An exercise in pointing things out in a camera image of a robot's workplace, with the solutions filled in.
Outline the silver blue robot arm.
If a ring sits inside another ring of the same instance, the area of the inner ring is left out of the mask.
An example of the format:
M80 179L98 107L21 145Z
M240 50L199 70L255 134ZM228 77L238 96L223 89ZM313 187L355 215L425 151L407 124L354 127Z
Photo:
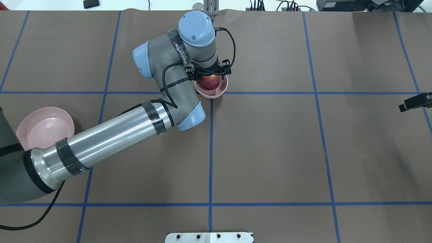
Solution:
M176 127L190 129L206 114L191 81L231 74L233 60L218 61L216 33L207 14L182 15L177 29L132 52L140 74L153 78L162 97L148 100L91 129L62 138L48 148L25 150L1 114L1 203L23 203L51 194L74 175L87 172L144 140Z

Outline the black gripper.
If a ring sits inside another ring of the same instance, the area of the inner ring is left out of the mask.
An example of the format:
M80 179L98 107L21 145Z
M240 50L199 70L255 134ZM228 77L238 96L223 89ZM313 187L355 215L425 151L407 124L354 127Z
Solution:
M208 77L211 75L225 76L230 75L232 63L229 59L225 59L222 62L216 61L210 67L203 67L197 62L192 62L191 65L185 67L185 72L192 81L199 81L203 77Z

